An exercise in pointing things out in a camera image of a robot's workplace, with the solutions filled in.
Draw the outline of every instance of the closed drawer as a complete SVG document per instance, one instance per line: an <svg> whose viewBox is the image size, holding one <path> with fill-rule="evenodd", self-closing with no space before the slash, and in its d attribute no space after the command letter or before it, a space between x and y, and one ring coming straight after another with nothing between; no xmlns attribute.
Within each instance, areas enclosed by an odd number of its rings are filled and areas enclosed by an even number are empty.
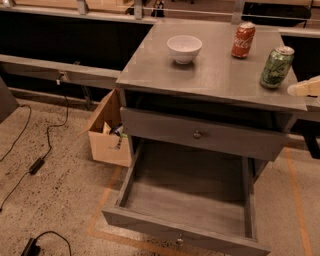
<svg viewBox="0 0 320 256"><path fill-rule="evenodd" d="M274 161L287 135L155 111L121 108L124 132L137 137Z"/></svg>

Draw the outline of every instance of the white object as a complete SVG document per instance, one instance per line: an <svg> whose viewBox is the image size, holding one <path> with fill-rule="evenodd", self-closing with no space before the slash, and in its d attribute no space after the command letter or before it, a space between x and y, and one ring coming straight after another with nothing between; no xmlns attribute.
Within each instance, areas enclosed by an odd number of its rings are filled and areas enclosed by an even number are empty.
<svg viewBox="0 0 320 256"><path fill-rule="evenodd" d="M291 96L320 96L320 76L290 85L287 92Z"/></svg>
<svg viewBox="0 0 320 256"><path fill-rule="evenodd" d="M180 35L167 41L169 55L179 64L190 63L199 54L202 42L196 37Z"/></svg>

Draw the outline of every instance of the box flap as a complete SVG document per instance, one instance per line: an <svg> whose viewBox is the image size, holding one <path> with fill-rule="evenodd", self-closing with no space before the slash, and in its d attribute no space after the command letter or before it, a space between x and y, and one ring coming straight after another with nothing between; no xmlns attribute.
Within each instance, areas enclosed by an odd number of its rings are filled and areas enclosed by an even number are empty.
<svg viewBox="0 0 320 256"><path fill-rule="evenodd" d="M97 106L97 108L94 110L92 115L90 116L87 124L84 126L84 128L81 130L81 132L78 134L77 137L81 136L85 132L89 131L95 124L95 122L99 119L99 116L104 114L104 109L108 105L111 106L107 110L109 115L111 115L110 119L114 120L117 124L120 123L121 118L120 118L120 103L119 103L119 98L118 98L118 93L116 89L113 89L111 92L109 92L100 102L100 104Z"/></svg>

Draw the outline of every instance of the black cable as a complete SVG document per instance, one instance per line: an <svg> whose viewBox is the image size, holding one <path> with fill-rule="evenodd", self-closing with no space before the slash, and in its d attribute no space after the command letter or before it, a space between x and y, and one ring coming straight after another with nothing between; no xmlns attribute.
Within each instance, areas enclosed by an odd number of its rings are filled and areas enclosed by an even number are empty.
<svg viewBox="0 0 320 256"><path fill-rule="evenodd" d="M15 145L16 142L20 139L20 137L21 137L21 135L23 134L23 132L27 129L27 126L28 126L28 124L29 124L29 122L30 122L30 117L31 117L31 112L32 112L31 107L30 107L29 105L21 105L21 107L28 107L29 110L30 110L30 111L29 111L29 116L28 116L27 122L26 122L24 128L22 129L21 133L19 134L18 138L16 138L16 140L12 143L11 148L8 150L7 153L5 153L5 154L3 155L3 157L1 157L0 163L1 163L1 162L6 158L6 156L12 151L14 145Z"/></svg>
<svg viewBox="0 0 320 256"><path fill-rule="evenodd" d="M0 206L0 212L2 212L2 207L4 205L4 203L7 201L7 199L9 198L9 196L13 193L13 191L15 191L15 189L19 186L20 182L22 181L22 179L28 174L29 172L26 172L25 174L23 174L23 176L21 177L21 179L19 180L19 182L17 183L17 185L11 190L11 192L7 195L7 197L3 200L1 206Z"/></svg>
<svg viewBox="0 0 320 256"><path fill-rule="evenodd" d="M50 153L51 149L52 149L52 146L51 146L51 143L50 143L50 134L49 134L49 130L51 127L61 127L61 126L64 126L67 121L68 121L68 116L69 116L69 101L67 99L66 96L64 96L64 98L66 99L66 103L67 103L67 112L66 112L66 119L65 121L62 123L62 124L53 124L53 125L49 125L47 127L47 139L48 139L48 146L49 146L49 150L47 151L47 153L41 158L42 160L44 160L47 155Z"/></svg>
<svg viewBox="0 0 320 256"><path fill-rule="evenodd" d="M71 246L70 246L69 241L68 241L66 238L64 238L62 235L58 234L58 233L55 232L55 231L51 231L51 230L45 231L45 232L41 233L40 235L38 235L38 236L36 237L36 240L38 240L40 237L42 237L42 236L44 236L44 235L46 235L46 234L55 234L56 236L62 238L62 239L67 243L67 245L68 245L69 255L70 255L70 256L72 255L72 254L71 254Z"/></svg>

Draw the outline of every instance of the floor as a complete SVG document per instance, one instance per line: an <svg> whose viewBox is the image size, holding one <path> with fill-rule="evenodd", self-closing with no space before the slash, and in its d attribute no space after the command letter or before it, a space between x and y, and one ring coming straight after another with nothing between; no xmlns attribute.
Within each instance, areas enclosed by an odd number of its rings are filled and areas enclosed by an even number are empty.
<svg viewBox="0 0 320 256"><path fill-rule="evenodd" d="M48 149L46 127L65 120L61 96L13 89L19 104L32 109L30 122L13 150L0 162L1 202L23 174ZM201 255L220 256L107 224L104 205L115 203L127 169L92 160L83 128L91 115L83 101L69 98L65 126L51 128L52 151L33 176L26 175L0 213L0 255L20 255L29 238L52 230L64 236L72 255ZM18 108L0 124L3 156L28 119ZM272 256L320 255L320 172L304 141L292 136L274 163L255 183L257 236ZM68 255L67 244L54 234L41 237L40 255Z"/></svg>

